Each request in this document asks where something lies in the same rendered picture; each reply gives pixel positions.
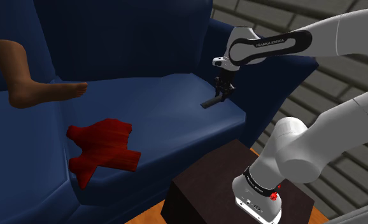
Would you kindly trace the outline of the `red crumpled cloth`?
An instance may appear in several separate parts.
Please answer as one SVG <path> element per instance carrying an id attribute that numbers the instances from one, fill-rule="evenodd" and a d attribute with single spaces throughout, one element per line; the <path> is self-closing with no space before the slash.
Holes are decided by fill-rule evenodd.
<path id="1" fill-rule="evenodd" d="M 78 157 L 69 159 L 69 170 L 84 190 L 98 167 L 134 172 L 141 153 L 127 149 L 132 125 L 107 118 L 88 127 L 68 127 L 66 137 L 81 149 Z"/>

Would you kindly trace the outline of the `dark brown robot stand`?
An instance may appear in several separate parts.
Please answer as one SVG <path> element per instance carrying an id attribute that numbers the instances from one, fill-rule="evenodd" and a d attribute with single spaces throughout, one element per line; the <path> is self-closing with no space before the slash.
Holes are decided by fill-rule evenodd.
<path id="1" fill-rule="evenodd" d="M 161 215 L 167 224 L 260 224 L 235 201 L 232 181 L 257 158 L 233 140 L 175 177 Z"/>

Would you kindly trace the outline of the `blue sofa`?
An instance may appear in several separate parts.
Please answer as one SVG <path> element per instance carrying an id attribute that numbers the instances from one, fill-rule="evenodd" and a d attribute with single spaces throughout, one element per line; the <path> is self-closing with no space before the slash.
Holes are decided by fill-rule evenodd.
<path id="1" fill-rule="evenodd" d="M 42 83 L 86 81 L 75 99 L 16 109 L 0 72 L 0 224 L 124 224 L 162 200 L 206 153 L 250 145 L 316 68 L 279 56 L 242 67 L 236 92 L 208 109 L 232 31 L 213 0 L 0 0 L 0 39 L 27 51 Z M 96 169 L 81 190 L 68 169 L 81 153 L 66 132 L 106 118 L 132 125 L 134 172 Z"/>

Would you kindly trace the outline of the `dark grey bar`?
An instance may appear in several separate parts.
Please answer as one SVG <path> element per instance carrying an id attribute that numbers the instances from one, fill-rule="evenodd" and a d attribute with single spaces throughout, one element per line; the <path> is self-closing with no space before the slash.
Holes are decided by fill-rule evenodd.
<path id="1" fill-rule="evenodd" d="M 225 100 L 225 97 L 223 95 L 218 95 L 208 101 L 205 101 L 203 103 L 201 103 L 201 106 L 204 108 L 204 109 L 207 109 L 211 106 L 214 106 L 215 104 L 218 104 L 219 102 L 223 102 Z"/>

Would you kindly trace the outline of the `brown foot figure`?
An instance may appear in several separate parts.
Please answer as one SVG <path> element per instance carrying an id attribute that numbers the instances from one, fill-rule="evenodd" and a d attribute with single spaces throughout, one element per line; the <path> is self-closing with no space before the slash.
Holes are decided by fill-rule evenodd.
<path id="1" fill-rule="evenodd" d="M 25 48 L 14 41 L 0 39 L 0 70 L 8 87 L 8 100 L 18 109 L 82 96 L 88 83 L 40 83 L 31 78 Z"/>

